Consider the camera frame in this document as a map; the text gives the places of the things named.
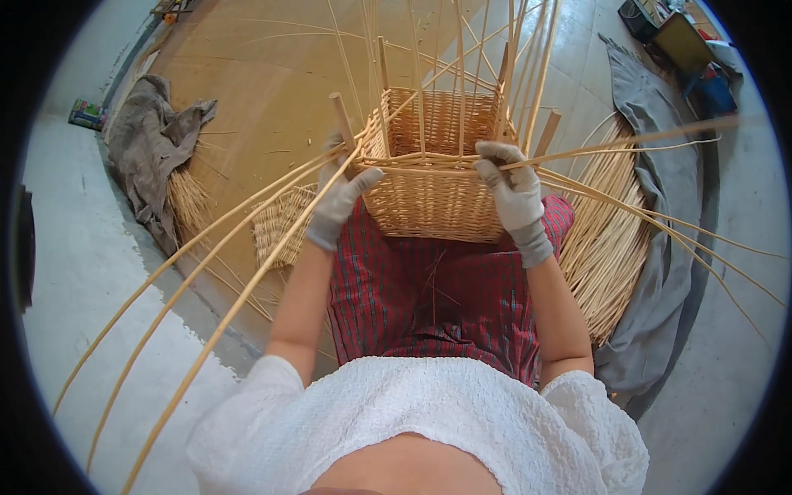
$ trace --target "person's left hand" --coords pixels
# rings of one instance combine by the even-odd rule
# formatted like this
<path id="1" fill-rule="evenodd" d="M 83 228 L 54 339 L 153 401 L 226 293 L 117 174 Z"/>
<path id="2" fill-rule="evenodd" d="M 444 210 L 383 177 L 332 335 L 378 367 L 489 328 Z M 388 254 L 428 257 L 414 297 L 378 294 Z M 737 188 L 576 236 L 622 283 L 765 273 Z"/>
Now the person's left hand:
<path id="1" fill-rule="evenodd" d="M 342 142 L 341 134 L 334 132 L 322 148 L 329 150 Z M 346 154 L 343 154 L 338 160 L 328 163 L 319 170 L 318 191 L 327 185 L 346 159 Z M 341 228 L 352 214 L 355 202 L 384 175 L 385 173 L 379 168 L 365 170 L 351 181 L 342 174 L 316 205 L 314 217 L 305 229 L 305 236 L 325 251 L 335 251 Z"/>

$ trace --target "gray work glove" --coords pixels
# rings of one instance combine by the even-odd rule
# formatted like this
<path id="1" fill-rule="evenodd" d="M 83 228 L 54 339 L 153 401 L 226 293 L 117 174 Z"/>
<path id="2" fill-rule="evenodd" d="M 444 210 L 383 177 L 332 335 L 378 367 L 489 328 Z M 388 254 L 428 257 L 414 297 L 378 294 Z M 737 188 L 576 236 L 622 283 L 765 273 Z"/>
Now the gray work glove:
<path id="1" fill-rule="evenodd" d="M 328 137 L 323 149 L 330 150 L 342 142 L 341 134 L 333 133 Z M 346 154 L 343 154 L 338 160 L 328 163 L 319 170 L 318 191 L 330 182 L 330 178 L 346 159 Z M 361 194 L 379 182 L 383 175 L 385 173 L 380 169 L 368 169 L 348 181 L 342 174 L 317 203 L 314 217 L 305 229 L 305 236 L 325 251 L 335 251 L 341 228 L 352 214 L 355 202 Z"/>
<path id="2" fill-rule="evenodd" d="M 498 169 L 525 160 L 520 149 L 511 144 L 479 141 L 476 151 L 482 158 L 476 162 L 476 170 L 495 196 L 498 217 L 514 239 L 514 246 L 523 258 L 523 268 L 545 261 L 553 255 L 553 245 L 542 225 L 542 188 L 533 167 L 523 166 L 508 172 Z"/>

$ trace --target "woven mat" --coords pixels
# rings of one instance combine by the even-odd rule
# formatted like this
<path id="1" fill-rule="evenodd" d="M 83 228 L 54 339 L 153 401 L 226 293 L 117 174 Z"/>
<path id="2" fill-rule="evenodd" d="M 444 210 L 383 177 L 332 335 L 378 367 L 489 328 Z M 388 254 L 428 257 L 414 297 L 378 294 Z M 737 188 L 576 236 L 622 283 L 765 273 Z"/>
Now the woven mat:
<path id="1" fill-rule="evenodd" d="M 287 230 L 294 225 L 300 214 L 305 211 L 308 204 L 316 197 L 316 188 L 316 184 L 296 185 L 253 217 L 253 241 L 256 246 L 256 261 L 259 267 L 275 249 L 276 244 Z M 270 269 L 283 268 L 297 262 L 297 256 L 303 248 L 305 227 L 309 222 L 310 216 L 278 253 Z"/>

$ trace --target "forearm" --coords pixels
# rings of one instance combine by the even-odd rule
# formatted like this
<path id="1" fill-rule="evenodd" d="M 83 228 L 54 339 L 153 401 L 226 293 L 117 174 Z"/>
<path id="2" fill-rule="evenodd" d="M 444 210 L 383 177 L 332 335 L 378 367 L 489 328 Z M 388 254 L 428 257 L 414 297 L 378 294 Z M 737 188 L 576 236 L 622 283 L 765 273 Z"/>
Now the forearm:
<path id="1" fill-rule="evenodd" d="M 583 312 L 561 268 L 550 256 L 525 270 L 542 359 L 542 386 L 573 369 L 594 373 L 591 341 Z"/>
<path id="2" fill-rule="evenodd" d="M 265 351 L 289 361 L 306 386 L 314 372 L 332 271 L 333 253 L 306 239 L 278 305 Z"/>

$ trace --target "person's right hand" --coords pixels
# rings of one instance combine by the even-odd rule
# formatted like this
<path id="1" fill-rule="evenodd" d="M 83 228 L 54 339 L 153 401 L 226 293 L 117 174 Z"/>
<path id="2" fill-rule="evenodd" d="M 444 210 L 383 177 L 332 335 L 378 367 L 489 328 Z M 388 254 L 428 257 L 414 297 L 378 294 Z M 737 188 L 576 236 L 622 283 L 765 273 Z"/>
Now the person's right hand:
<path id="1" fill-rule="evenodd" d="M 494 141 L 479 141 L 476 151 L 481 159 L 476 170 L 495 197 L 498 217 L 514 239 L 523 259 L 523 268 L 536 266 L 553 254 L 553 246 L 542 225 L 544 205 L 536 172 L 530 166 L 509 170 L 508 181 L 498 166 L 525 161 L 516 146 Z"/>

